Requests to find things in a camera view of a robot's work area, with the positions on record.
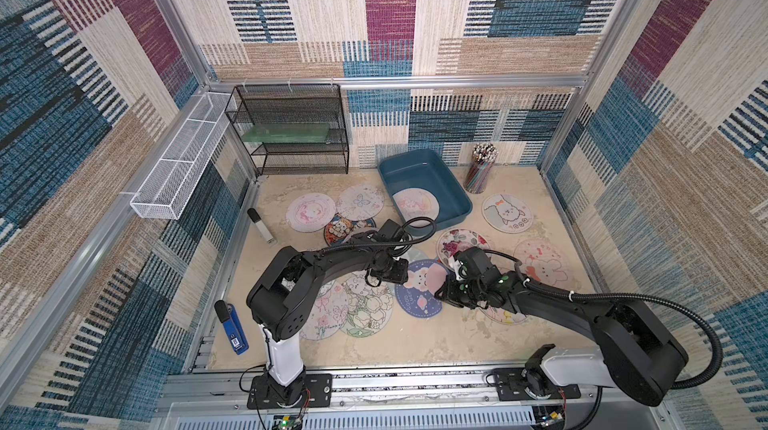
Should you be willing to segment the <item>navy bunny coaster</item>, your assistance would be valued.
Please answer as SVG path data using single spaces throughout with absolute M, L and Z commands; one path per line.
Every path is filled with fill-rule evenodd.
M 410 316 L 429 319 L 443 310 L 435 297 L 448 275 L 448 269 L 436 260 L 418 260 L 408 266 L 407 281 L 395 286 L 400 307 Z

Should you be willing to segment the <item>green flower outline coaster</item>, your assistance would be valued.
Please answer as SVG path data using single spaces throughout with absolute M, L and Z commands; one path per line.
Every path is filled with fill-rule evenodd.
M 387 283 L 370 286 L 364 272 L 353 273 L 343 282 L 342 287 L 348 307 L 342 330 L 354 338 L 367 338 L 380 332 L 393 314 L 393 287 Z

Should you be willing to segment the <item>pale pink unicorn coaster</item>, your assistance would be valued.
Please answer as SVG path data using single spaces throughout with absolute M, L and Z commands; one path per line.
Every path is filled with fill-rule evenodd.
M 408 188 L 393 196 L 395 205 L 405 221 L 426 217 L 437 221 L 440 206 L 437 198 L 427 190 Z

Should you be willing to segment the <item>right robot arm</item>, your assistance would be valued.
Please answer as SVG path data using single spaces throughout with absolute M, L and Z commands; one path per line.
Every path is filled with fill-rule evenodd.
M 545 345 L 530 357 L 525 378 L 535 395 L 592 385 L 618 388 L 650 407 L 662 402 L 688 356 L 644 302 L 597 294 L 578 297 L 523 273 L 519 260 L 513 265 L 502 272 L 488 252 L 478 247 L 460 251 L 435 297 L 458 308 L 497 308 L 537 317 L 592 341 L 583 349 Z

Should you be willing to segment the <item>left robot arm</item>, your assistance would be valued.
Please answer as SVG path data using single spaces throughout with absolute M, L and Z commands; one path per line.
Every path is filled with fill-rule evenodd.
M 402 225 L 388 220 L 338 246 L 299 252 L 280 249 L 246 297 L 252 319 L 262 329 L 267 350 L 264 384 L 293 401 L 305 389 L 306 367 L 299 333 L 308 322 L 316 298 L 326 283 L 362 271 L 375 283 L 403 285 L 408 263 L 401 257 L 415 238 Z

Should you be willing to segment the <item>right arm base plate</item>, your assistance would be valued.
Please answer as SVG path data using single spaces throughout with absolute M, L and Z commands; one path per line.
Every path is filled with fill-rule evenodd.
M 577 385 L 556 387 L 544 377 L 529 379 L 522 367 L 497 368 L 485 377 L 485 383 L 496 390 L 502 402 L 534 400 L 572 400 L 581 397 Z

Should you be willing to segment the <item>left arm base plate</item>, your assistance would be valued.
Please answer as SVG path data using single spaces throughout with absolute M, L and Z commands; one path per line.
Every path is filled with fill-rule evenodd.
M 271 375 L 253 378 L 248 392 L 249 410 L 291 409 L 307 406 L 327 408 L 331 403 L 333 376 L 330 373 L 302 372 L 286 386 L 279 384 Z

